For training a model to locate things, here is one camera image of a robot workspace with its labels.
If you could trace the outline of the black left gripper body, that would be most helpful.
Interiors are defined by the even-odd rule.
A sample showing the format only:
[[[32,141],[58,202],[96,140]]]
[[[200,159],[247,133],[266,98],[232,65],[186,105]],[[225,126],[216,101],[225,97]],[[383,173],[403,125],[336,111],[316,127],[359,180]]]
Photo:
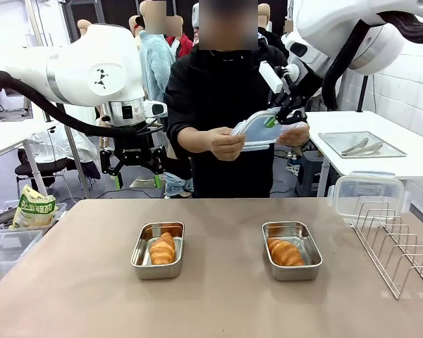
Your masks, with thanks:
[[[150,135],[114,138],[114,156],[124,165],[142,165],[152,160]]]

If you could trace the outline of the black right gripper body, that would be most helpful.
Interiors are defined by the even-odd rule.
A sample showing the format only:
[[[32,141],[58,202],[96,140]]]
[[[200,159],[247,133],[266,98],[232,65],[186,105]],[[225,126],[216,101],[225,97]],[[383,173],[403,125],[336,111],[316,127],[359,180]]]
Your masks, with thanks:
[[[283,81],[283,88],[274,95],[273,107],[287,107],[291,110],[305,107],[314,94],[314,87],[306,79],[299,84]]]

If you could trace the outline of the person's left hand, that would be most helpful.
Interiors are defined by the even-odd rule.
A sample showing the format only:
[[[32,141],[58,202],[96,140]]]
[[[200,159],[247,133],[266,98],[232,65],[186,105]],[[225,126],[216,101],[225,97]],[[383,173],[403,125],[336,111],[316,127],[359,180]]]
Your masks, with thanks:
[[[309,125],[286,130],[276,141],[284,146],[302,147],[309,141]]]

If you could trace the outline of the person's right hand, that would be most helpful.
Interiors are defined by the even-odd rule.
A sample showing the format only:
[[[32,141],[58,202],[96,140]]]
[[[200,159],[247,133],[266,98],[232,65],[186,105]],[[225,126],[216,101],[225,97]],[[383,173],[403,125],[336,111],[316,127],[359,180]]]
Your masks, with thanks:
[[[220,161],[234,161],[245,145],[243,134],[232,135],[232,129],[220,127],[209,131],[209,150]]]

